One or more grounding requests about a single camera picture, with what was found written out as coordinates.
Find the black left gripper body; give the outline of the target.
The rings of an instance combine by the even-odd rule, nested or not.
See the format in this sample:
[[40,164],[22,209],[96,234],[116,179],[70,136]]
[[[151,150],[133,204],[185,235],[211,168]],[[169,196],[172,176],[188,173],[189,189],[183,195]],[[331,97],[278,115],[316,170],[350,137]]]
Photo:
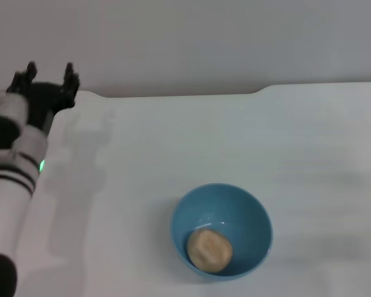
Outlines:
[[49,82],[32,83],[28,91],[27,124],[50,131],[55,115],[75,105],[76,84],[70,87]]

